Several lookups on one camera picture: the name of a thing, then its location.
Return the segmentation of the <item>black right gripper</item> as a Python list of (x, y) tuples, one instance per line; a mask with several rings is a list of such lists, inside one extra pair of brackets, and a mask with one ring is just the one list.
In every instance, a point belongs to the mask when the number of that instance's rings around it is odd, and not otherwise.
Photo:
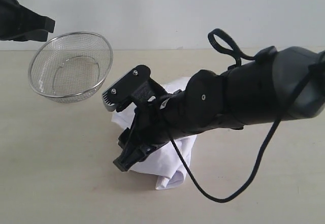
[(113, 164), (122, 172), (178, 136), (178, 100), (127, 100), (117, 105), (117, 115), (131, 111), (131, 121), (118, 138), (122, 152)]

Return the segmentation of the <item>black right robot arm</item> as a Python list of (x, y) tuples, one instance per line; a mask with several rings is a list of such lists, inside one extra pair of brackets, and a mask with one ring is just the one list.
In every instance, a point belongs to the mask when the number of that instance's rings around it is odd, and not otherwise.
[(167, 92), (149, 75), (125, 75), (117, 112), (135, 104), (119, 136), (114, 165), (128, 171), (171, 140), (217, 129), (313, 118), (324, 109), (324, 53), (301, 47), (260, 51), (245, 65), (218, 75), (194, 74), (185, 88)]

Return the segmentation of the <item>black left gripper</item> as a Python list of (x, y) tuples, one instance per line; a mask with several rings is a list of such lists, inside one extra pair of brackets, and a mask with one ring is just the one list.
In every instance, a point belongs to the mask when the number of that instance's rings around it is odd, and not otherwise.
[(18, 0), (1, 0), (1, 41), (46, 42), (55, 20), (22, 6)]

